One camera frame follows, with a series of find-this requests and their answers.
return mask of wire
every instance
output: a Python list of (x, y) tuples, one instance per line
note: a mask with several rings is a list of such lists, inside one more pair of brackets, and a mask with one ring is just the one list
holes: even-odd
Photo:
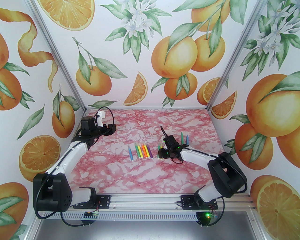
[(78, 225), (73, 225), (73, 224), (67, 223), (67, 222), (65, 221), (65, 219), (63, 218), (63, 216), (62, 216), (62, 212), (60, 212), (60, 217), (61, 217), (62, 221), (64, 222), (64, 224), (66, 224), (66, 225), (68, 225), (68, 226), (70, 226), (70, 227), (82, 227), (82, 226), (85, 226), (84, 223), (83, 223), (83, 224), (78, 224)]
[(168, 137), (168, 135), (166, 134), (166, 132), (163, 129), (163, 126), (160, 126), (160, 129), (162, 130), (163, 134), (165, 135), (165, 137)]
[[(62, 163), (62, 161), (65, 159), (65, 157), (71, 152), (71, 151), (73, 151), (74, 150), (74, 148), (77, 146), (77, 145), (79, 145), (79, 144), (81, 144), (81, 142), (79, 142), (79, 143), (77, 143), (77, 144), (75, 144), (62, 158), (61, 158), (61, 160), (59, 161), (59, 163), (57, 164), (57, 167), (58, 166), (60, 166), (60, 164)], [(40, 195), (40, 192), (41, 192), (41, 190), (42, 190), (42, 188), (43, 188), (43, 186), (45, 185), (45, 183), (47, 182), (47, 180), (51, 177), (51, 175), (54, 173), (56, 171), (56, 168), (54, 168), (48, 175), (47, 175), (47, 177), (45, 178), (45, 180), (42, 182), (42, 184), (41, 184), (41, 186), (40, 186), (40, 189), (39, 189), (39, 191), (37, 192), (37, 196), (36, 196), (36, 198), (35, 198), (35, 201), (33, 202), (33, 209), (34, 209), (34, 212), (35, 212), (35, 215), (39, 218), (39, 219), (47, 219), (47, 218), (49, 218), (49, 217), (51, 217), (53, 214), (55, 214), (56, 212), (52, 212), (52, 213), (50, 213), (49, 215), (47, 215), (47, 216), (45, 216), (45, 217), (42, 217), (41, 215), (39, 215), (39, 213), (38, 213), (38, 210), (37, 210), (37, 203), (38, 203), (38, 197), (39, 197), (39, 195)]]

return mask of purple marker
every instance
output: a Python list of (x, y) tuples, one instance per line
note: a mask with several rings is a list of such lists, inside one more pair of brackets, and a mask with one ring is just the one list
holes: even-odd
[(151, 150), (150, 150), (150, 147), (149, 147), (148, 144), (147, 144), (147, 149), (148, 149), (148, 152), (149, 152), (149, 155), (150, 155), (151, 159), (153, 159), (153, 155), (152, 155), (152, 153), (151, 153)]

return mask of wall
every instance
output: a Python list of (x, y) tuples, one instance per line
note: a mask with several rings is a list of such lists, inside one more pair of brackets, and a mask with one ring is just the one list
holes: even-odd
[(2, 1), (0, 22), (0, 235), (16, 240), (33, 220), (33, 177), (67, 149), (83, 110), (23, 1)]
[(210, 111), (270, 239), (300, 238), (299, 10), (268, 1)]
[[(31, 2), (36, 4), (85, 105), (113, 104), (117, 108), (205, 107), (214, 86), (207, 87), (205, 99), (201, 86), (221, 76), (244, 28), (242, 24), (247, 22), (256, 3), (255, 0), (87, 0), (81, 5), (74, 2), (60, 5), (51, 0)], [(205, 24), (200, 28), (198, 22)], [(209, 22), (210, 40), (205, 40)], [(170, 35), (170, 47), (178, 44), (170, 48), (165, 64), (168, 46), (165, 38)]]

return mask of pink marble surface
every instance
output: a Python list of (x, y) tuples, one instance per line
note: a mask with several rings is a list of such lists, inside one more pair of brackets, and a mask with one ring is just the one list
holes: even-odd
[[(194, 193), (211, 180), (209, 171), (193, 163), (182, 165), (157, 158), (162, 136), (160, 125), (180, 143), (180, 133), (189, 135), (190, 146), (208, 153), (221, 153), (221, 142), (206, 110), (155, 109), (113, 110), (117, 131), (104, 136), (80, 159), (72, 172), (71, 187), (94, 187), (98, 193)], [(104, 123), (111, 123), (106, 111)], [(136, 159), (128, 144), (150, 145), (154, 159)]]

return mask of halved orange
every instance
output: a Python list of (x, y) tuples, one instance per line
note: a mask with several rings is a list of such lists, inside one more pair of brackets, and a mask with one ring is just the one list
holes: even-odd
[(85, 29), (92, 21), (94, 0), (37, 0), (57, 25), (72, 31)]
[(299, 239), (300, 197), (288, 183), (281, 180), (267, 182), (258, 193), (257, 211), (273, 239)]
[(148, 92), (148, 85), (145, 77), (138, 72), (133, 88), (124, 101), (123, 105), (125, 106), (132, 106), (141, 102), (147, 95)]
[(207, 105), (220, 78), (216, 77), (204, 83), (197, 93), (197, 100), (202, 105)]
[(28, 181), (37, 173), (44, 173), (51, 168), (60, 156), (59, 142), (52, 136), (41, 135), (29, 140), (19, 156), (19, 167)]
[(225, 117), (227, 117), (231, 113), (236, 103), (237, 93), (238, 91), (235, 91), (224, 102), (213, 106), (211, 108), (212, 115), (217, 119), (224, 119)]

